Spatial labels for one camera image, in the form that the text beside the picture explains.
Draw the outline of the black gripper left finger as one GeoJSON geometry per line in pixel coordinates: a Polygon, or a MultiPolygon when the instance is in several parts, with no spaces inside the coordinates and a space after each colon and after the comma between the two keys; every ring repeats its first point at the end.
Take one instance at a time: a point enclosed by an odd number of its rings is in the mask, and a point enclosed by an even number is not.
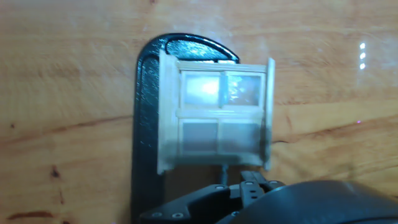
{"type": "Polygon", "coordinates": [[[242,209],[238,187],[209,185],[140,215],[140,224],[226,223],[242,209]]]}

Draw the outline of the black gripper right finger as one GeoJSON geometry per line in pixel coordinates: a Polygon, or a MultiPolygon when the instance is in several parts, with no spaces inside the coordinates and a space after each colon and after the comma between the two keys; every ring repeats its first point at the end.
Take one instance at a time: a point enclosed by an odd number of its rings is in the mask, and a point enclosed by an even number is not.
{"type": "Polygon", "coordinates": [[[242,171],[239,193],[243,207],[247,207],[262,195],[284,185],[278,180],[265,179],[258,171],[242,171]]]}

